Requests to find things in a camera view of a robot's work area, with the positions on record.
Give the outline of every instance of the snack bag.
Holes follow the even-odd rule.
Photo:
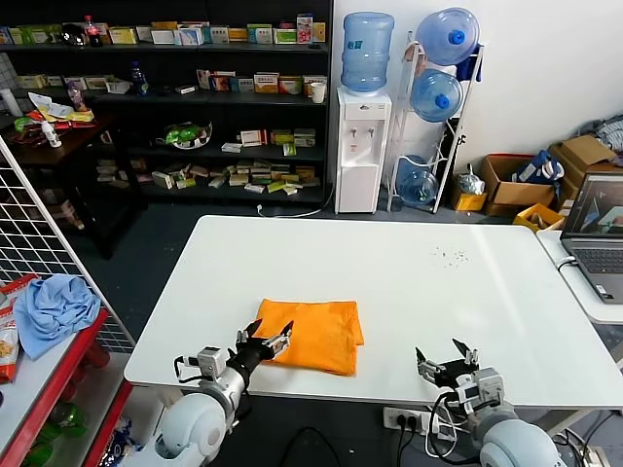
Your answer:
[[[0,287],[0,292],[10,299],[0,308],[0,382],[13,381],[16,377],[19,342],[13,302],[28,282],[35,278],[36,274],[28,274]]]

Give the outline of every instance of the folded orange towel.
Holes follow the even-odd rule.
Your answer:
[[[313,368],[336,375],[354,375],[357,346],[363,345],[357,302],[297,304],[264,300],[256,337],[269,338],[294,321],[292,342],[274,362]]]

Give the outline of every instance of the paper cup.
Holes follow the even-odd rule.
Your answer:
[[[314,104],[324,101],[324,93],[327,91],[326,83],[311,83],[311,100]]]

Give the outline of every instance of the laptop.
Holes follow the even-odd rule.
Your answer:
[[[623,173],[588,173],[561,241],[602,301],[623,304]]]

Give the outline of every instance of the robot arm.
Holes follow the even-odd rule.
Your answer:
[[[520,420],[513,407],[504,401],[501,375],[493,368],[481,370],[477,351],[470,350],[463,342],[454,340],[454,343],[463,359],[443,364],[427,360],[416,348],[418,373],[439,388],[452,389],[439,396],[433,412],[443,402],[450,413],[466,419],[474,448],[479,450],[473,459],[444,460],[454,465],[480,463],[485,467],[565,466],[547,433]],[[428,427],[430,433],[432,424],[433,416]],[[431,444],[441,457],[432,438]]]
[[[289,345],[293,322],[277,336],[253,338],[261,320],[238,331],[237,352],[206,347],[197,357],[178,357],[175,372],[180,382],[198,379],[199,391],[179,399],[163,418],[160,433],[143,450],[129,457],[124,467],[199,467],[218,455],[223,439],[238,424],[240,397],[253,370],[263,360],[272,360]],[[181,379],[178,364],[198,367],[201,375]]]

